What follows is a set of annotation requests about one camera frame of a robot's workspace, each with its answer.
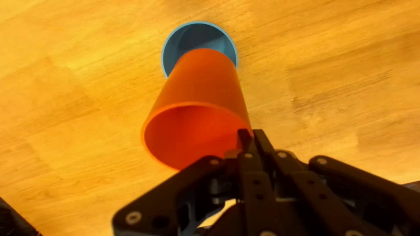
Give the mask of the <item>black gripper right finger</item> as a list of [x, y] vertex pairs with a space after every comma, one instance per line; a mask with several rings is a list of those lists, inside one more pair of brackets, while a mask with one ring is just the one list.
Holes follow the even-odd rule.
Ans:
[[324, 154], [303, 163], [263, 129], [254, 133], [276, 184], [296, 195], [326, 236], [420, 236], [419, 191]]

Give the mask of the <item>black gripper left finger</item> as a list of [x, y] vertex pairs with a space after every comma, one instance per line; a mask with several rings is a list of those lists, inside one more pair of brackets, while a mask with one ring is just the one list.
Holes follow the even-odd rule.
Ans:
[[261, 129], [235, 158], [205, 155], [116, 212], [114, 236], [280, 236]]

